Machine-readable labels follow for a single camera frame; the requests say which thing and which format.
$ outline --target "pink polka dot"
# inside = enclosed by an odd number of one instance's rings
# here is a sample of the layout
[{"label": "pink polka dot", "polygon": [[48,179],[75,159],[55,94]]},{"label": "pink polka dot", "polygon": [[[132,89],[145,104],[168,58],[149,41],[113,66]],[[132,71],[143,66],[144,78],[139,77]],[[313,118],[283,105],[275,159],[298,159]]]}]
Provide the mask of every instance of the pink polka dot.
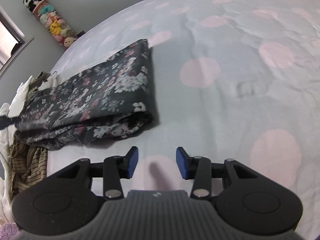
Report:
[{"label": "pink polka dot", "polygon": [[210,17],[204,19],[201,22],[201,25],[205,26],[205,27],[219,27],[219,26],[224,25],[226,23],[228,23],[228,22],[225,18],[222,18],[220,16],[210,16]]},{"label": "pink polka dot", "polygon": [[149,47],[151,48],[161,43],[164,43],[165,41],[170,39],[171,36],[172,36],[172,33],[170,31],[158,32],[148,39]]},{"label": "pink polka dot", "polygon": [[165,3],[163,3],[163,4],[160,4],[160,5],[158,5],[158,6],[155,7],[155,10],[160,10],[160,9],[168,6],[168,4],[169,4],[169,2],[165,2]]},{"label": "pink polka dot", "polygon": [[190,7],[182,7],[182,8],[178,8],[173,10],[171,13],[172,14],[181,14],[181,13],[185,13],[190,9]]},{"label": "pink polka dot", "polygon": [[134,14],[134,15],[131,15],[129,16],[127,19],[125,19],[124,21],[127,22],[127,21],[132,21],[134,20],[139,14]]},{"label": "pink polka dot", "polygon": [[225,3],[225,2],[231,2],[231,0],[212,0],[213,3]]},{"label": "pink polka dot", "polygon": [[312,45],[320,51],[320,40],[314,40]]},{"label": "pink polka dot", "polygon": [[250,152],[250,168],[287,188],[295,182],[300,164],[299,145],[286,130],[263,133]]},{"label": "pink polka dot", "polygon": [[109,22],[103,22],[103,24],[100,26],[101,28],[106,27],[109,24]]},{"label": "pink polka dot", "polygon": [[90,52],[91,46],[88,46],[86,49],[79,53],[79,59],[82,59],[84,56],[87,56]]},{"label": "pink polka dot", "polygon": [[116,36],[114,34],[109,35],[108,37],[105,38],[105,40],[101,43],[101,45],[104,45],[108,43],[109,41],[113,40]]},{"label": "pink polka dot", "polygon": [[105,28],[100,32],[100,34],[103,34],[103,33],[108,32],[108,30],[110,30],[110,28],[111,28],[111,26],[105,27]]},{"label": "pink polka dot", "polygon": [[83,65],[83,66],[81,66],[81,67],[79,68],[79,72],[82,72],[82,71],[84,71],[84,70],[86,70],[86,69],[88,69],[88,68],[89,68],[88,65]]},{"label": "pink polka dot", "polygon": [[123,13],[120,17],[126,16],[127,14],[131,13],[132,11],[127,11],[125,13]]},{"label": "pink polka dot", "polygon": [[156,1],[152,1],[152,2],[146,3],[144,6],[151,5],[151,4],[155,3],[155,2],[156,2]]},{"label": "pink polka dot", "polygon": [[269,67],[287,68],[294,63],[293,52],[287,46],[277,42],[263,43],[259,53]]},{"label": "pink polka dot", "polygon": [[196,58],[186,62],[180,70],[181,82],[189,87],[206,88],[220,74],[219,64],[214,58]]},{"label": "pink polka dot", "polygon": [[118,52],[117,50],[109,51],[109,52],[103,57],[103,60],[107,60],[108,58],[110,58],[111,56],[113,56],[114,54],[116,54],[117,52]]},{"label": "pink polka dot", "polygon": [[300,9],[300,8],[292,8],[291,11],[293,11],[296,14],[301,15],[303,18],[305,19],[311,19],[312,16],[311,14],[309,14],[308,12],[306,12],[304,9]]},{"label": "pink polka dot", "polygon": [[148,20],[145,20],[145,21],[142,21],[142,22],[138,22],[137,24],[135,24],[132,28],[131,28],[131,30],[138,30],[138,29],[140,29],[140,28],[142,28],[142,27],[144,27],[144,26],[147,26],[147,25],[149,25],[150,24],[150,21],[148,21]]},{"label": "pink polka dot", "polygon": [[278,19],[278,14],[273,10],[268,9],[257,9],[252,11],[255,15],[266,19]]},{"label": "pink polka dot", "polygon": [[131,181],[132,189],[177,190],[182,178],[174,160],[154,155],[139,160]]}]

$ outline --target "dark floral garment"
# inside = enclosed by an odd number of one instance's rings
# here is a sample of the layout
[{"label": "dark floral garment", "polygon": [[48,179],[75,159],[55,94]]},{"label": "dark floral garment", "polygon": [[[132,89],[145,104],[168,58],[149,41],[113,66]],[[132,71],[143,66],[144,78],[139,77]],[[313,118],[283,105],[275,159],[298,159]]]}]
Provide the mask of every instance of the dark floral garment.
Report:
[{"label": "dark floral garment", "polygon": [[153,119],[147,40],[25,102],[16,136],[50,150],[77,140],[126,138]]}]

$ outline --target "wrinkled sheet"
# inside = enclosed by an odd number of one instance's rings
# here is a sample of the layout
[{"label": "wrinkled sheet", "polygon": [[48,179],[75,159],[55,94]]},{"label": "wrinkled sheet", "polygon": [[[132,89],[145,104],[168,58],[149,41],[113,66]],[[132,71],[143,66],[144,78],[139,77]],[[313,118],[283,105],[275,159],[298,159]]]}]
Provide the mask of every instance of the wrinkled sheet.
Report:
[{"label": "wrinkled sheet", "polygon": [[[51,152],[48,174],[88,157],[139,148],[130,189],[191,190],[175,149],[213,162],[234,158],[294,191],[297,232],[320,233],[320,1],[145,0],[76,41],[52,72],[64,80],[142,38],[153,47],[158,121],[120,142]],[[221,190],[213,182],[213,193]],[[92,190],[102,194],[102,180]]]}]

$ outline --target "bed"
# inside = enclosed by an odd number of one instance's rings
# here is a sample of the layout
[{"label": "bed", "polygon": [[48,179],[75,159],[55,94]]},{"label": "bed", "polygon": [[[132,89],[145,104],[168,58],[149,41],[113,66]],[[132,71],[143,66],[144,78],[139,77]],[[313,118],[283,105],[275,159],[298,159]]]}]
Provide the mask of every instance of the bed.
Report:
[{"label": "bed", "polygon": [[[57,62],[63,80],[130,43],[152,47],[155,122],[137,137],[71,143],[50,152],[48,175],[87,157],[139,148],[130,189],[190,192],[175,149],[234,158],[302,200],[297,232],[320,233],[320,0],[145,0],[79,38]],[[213,181],[213,194],[221,190]],[[102,195],[102,179],[92,191]]]}]

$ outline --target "white cloth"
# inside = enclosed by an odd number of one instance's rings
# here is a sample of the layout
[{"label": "white cloth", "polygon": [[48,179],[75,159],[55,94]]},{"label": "white cloth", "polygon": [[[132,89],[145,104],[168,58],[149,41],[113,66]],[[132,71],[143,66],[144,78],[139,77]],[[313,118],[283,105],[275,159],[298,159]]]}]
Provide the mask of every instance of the white cloth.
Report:
[{"label": "white cloth", "polygon": [[46,88],[56,87],[61,84],[61,77],[57,72],[48,77],[47,81],[42,82],[41,86],[38,88],[39,90],[44,90]]},{"label": "white cloth", "polygon": [[[19,114],[21,113],[24,106],[24,102],[27,99],[27,95],[29,92],[29,84],[31,83],[32,79],[33,76],[30,76],[25,83],[21,83],[18,87],[17,94],[11,102],[8,117],[16,117],[19,116]],[[13,144],[13,136],[16,130],[17,129],[14,124],[8,127],[9,146]]]},{"label": "white cloth", "polygon": [[[7,115],[9,104],[4,103],[0,109],[0,115]],[[4,181],[0,178],[0,225],[14,222],[11,214],[11,193],[8,174],[10,171],[9,158],[9,132],[8,127],[0,130],[0,160],[4,168]]]}]

